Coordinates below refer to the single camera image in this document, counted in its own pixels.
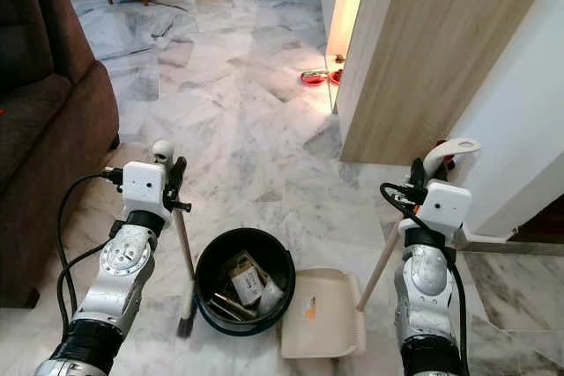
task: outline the beige dustpan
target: beige dustpan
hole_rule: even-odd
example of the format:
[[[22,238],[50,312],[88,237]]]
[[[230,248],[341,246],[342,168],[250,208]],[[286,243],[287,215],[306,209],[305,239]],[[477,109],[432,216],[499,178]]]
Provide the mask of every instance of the beige dustpan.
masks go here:
[[[282,321],[282,357],[333,358],[366,349],[356,276],[336,269],[296,272],[296,289]]]

